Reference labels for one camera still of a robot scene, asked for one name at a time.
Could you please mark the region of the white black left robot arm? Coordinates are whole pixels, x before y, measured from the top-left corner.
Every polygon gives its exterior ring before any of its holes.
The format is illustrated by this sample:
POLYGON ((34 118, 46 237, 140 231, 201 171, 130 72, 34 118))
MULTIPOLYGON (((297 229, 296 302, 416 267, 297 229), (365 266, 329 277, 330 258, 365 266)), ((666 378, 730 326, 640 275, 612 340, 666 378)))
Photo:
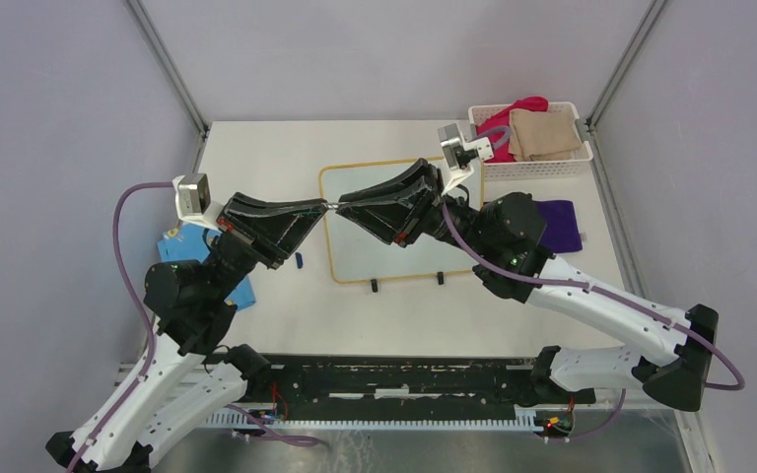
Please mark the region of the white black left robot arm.
POLYGON ((265 202, 236 193, 227 204, 200 199, 180 218, 215 232, 198 260, 162 261, 144 280, 140 306, 156 324, 134 369, 81 427, 58 432, 45 445, 69 472, 148 472, 215 411, 270 388, 269 361, 246 344, 230 349, 204 381, 176 399, 172 391, 217 349, 238 311, 231 292, 259 265, 279 268, 328 210, 323 199, 265 202))

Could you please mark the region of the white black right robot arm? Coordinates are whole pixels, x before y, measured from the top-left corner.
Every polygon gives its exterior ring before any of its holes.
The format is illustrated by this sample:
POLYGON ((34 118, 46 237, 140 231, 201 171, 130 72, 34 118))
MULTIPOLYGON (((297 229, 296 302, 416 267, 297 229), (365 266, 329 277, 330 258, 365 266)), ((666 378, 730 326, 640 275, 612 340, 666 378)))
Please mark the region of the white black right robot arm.
POLYGON ((537 399, 637 389, 675 410, 702 407, 718 313, 703 304, 654 303, 579 269, 542 243, 547 224, 529 193, 474 205, 434 163, 418 160, 383 182, 343 192, 337 206, 340 217, 384 244, 408 247, 426 237, 455 247, 494 297, 560 313, 612 340, 609 347, 543 348, 529 377, 537 399))

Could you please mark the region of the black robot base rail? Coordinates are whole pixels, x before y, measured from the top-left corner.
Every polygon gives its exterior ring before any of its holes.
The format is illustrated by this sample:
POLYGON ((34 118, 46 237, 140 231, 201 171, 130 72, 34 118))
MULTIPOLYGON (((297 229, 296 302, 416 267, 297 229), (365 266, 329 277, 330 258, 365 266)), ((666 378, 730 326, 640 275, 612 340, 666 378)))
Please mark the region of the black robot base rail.
POLYGON ((266 355, 240 405, 272 408, 289 421, 506 421, 517 408, 596 400, 541 379, 532 358, 266 355))

